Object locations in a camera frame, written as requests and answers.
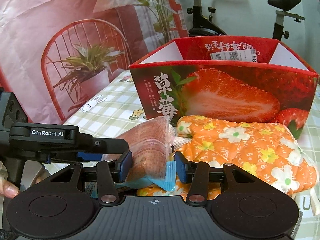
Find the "strawberry image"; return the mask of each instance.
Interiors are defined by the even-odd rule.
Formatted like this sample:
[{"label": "strawberry image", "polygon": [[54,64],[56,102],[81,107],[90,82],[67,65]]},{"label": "strawberry image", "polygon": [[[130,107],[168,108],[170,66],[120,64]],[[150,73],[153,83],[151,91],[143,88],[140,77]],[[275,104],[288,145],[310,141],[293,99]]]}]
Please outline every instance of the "strawberry image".
[{"label": "strawberry image", "polygon": [[232,122],[267,122],[280,110],[271,93],[244,84],[216,68],[190,73],[181,94],[186,115],[204,115]]},{"label": "strawberry image", "polygon": [[292,135],[295,138],[299,138],[308,115],[308,111],[298,108],[288,108],[277,113],[270,123],[281,123],[287,126]]},{"label": "strawberry image", "polygon": [[257,86],[260,89],[278,98],[281,109],[304,105],[305,99],[312,103],[316,89],[312,77],[282,70],[257,68],[255,80],[259,82]]}]

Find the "bunny print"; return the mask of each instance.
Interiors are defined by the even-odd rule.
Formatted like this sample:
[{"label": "bunny print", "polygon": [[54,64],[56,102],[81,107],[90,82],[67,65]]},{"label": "bunny print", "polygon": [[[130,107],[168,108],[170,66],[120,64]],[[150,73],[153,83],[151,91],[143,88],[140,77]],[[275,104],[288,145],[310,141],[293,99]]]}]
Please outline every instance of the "bunny print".
[{"label": "bunny print", "polygon": [[103,101],[106,100],[106,98],[101,98],[102,95],[97,95],[94,99],[86,102],[81,108],[80,110],[82,110],[83,113],[86,113],[88,111],[90,111],[94,106],[96,106],[96,104],[101,103]]}]

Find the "sliced strawberry image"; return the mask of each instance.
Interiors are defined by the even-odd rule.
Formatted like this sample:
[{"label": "sliced strawberry image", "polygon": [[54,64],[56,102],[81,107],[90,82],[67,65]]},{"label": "sliced strawberry image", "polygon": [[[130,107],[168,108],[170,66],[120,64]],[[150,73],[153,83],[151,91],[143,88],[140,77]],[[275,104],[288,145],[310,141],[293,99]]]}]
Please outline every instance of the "sliced strawberry image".
[{"label": "sliced strawberry image", "polygon": [[186,115],[203,115],[232,122],[267,122],[280,110],[271,93],[244,84],[216,68],[204,68],[189,74],[196,77],[181,93]]},{"label": "sliced strawberry image", "polygon": [[270,123],[280,123],[287,126],[292,135],[297,139],[302,133],[302,128],[307,121],[308,115],[308,111],[288,108],[277,113]]}]

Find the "price tag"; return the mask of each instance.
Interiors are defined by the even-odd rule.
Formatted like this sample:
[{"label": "price tag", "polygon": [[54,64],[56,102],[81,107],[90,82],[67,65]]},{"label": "price tag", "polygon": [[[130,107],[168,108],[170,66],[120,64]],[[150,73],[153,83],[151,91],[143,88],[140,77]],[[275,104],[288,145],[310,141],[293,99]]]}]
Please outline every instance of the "price tag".
[{"label": "price tag", "polygon": [[232,60],[232,61],[247,61],[258,62],[257,52],[255,49],[241,49],[233,51],[222,51],[211,53],[212,60]]}]

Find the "orange floral cloth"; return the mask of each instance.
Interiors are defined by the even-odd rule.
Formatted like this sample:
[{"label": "orange floral cloth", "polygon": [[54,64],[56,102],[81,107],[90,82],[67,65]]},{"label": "orange floral cloth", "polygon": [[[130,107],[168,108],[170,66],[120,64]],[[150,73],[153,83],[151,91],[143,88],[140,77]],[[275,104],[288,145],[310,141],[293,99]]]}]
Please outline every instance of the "orange floral cloth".
[{"label": "orange floral cloth", "polygon": [[[315,163],[282,124],[235,123],[191,115],[180,118],[177,131],[180,137],[192,138],[179,149],[189,161],[218,168],[233,163],[289,195],[313,188],[319,180]],[[177,177],[173,191],[152,187],[137,194],[182,195],[185,199],[189,187]],[[211,183],[208,199],[219,193],[219,184]]]}]

